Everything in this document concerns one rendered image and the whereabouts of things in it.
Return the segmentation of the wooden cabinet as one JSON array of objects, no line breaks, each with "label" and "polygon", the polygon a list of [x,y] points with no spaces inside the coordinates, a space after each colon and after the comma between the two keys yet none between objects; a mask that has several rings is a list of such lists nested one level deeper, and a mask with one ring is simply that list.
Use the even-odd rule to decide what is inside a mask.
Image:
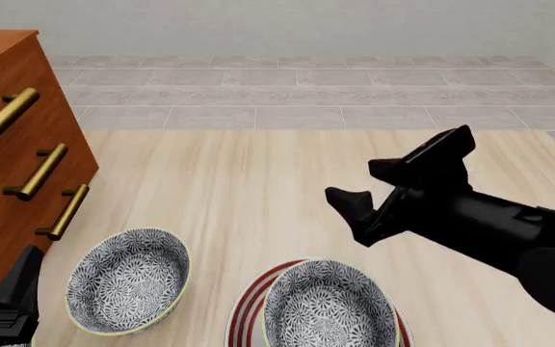
[{"label": "wooden cabinet", "polygon": [[[70,199],[61,193],[89,185],[98,169],[37,32],[0,30],[0,110],[6,106],[3,95],[28,88],[40,99],[0,135],[0,280],[28,245],[50,247],[54,241],[35,230],[52,227]],[[68,152],[30,201],[3,195],[4,187],[21,186],[43,161],[38,149],[57,144]]]}]

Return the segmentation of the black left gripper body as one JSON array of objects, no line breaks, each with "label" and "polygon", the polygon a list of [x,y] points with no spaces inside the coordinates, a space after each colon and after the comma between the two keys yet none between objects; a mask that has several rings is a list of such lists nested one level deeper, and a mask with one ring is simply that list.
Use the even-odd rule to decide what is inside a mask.
[{"label": "black left gripper body", "polygon": [[0,320],[0,346],[30,343],[39,322],[27,314],[14,314],[12,319]]}]

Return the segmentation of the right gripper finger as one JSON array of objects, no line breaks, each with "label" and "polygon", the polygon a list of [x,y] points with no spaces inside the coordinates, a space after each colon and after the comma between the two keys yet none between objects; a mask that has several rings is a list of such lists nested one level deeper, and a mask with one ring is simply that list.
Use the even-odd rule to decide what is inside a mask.
[{"label": "right gripper finger", "polygon": [[348,192],[328,187],[325,196],[328,204],[344,219],[353,233],[364,233],[374,222],[377,212],[369,191]]},{"label": "right gripper finger", "polygon": [[369,174],[391,185],[404,185],[401,158],[372,159],[368,161]]}]

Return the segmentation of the white plate with red rings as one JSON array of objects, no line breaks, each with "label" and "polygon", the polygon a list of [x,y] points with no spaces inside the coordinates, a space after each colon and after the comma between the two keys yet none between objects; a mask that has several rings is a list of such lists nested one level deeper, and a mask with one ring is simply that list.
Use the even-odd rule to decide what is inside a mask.
[{"label": "white plate with red rings", "polygon": [[[261,274],[248,285],[230,314],[226,327],[225,347],[268,347],[262,329],[262,308],[266,294],[280,274],[290,266],[305,260],[307,259],[285,262]],[[407,323],[396,306],[394,308],[401,335],[399,347],[413,347]]]}]

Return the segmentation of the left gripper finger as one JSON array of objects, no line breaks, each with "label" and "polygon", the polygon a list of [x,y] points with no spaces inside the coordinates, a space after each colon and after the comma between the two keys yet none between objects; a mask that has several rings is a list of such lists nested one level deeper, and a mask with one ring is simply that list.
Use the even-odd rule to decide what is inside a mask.
[{"label": "left gripper finger", "polygon": [[43,252],[28,245],[0,281],[0,310],[38,312],[38,284]]}]

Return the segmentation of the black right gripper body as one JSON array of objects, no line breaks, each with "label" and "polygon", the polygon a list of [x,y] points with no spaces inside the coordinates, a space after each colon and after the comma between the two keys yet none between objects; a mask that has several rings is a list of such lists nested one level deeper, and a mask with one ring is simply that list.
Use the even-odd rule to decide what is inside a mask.
[{"label": "black right gripper body", "polygon": [[377,210],[363,219],[354,233],[356,241],[370,248],[377,242],[402,233],[406,230],[409,207],[409,190],[396,187]]}]

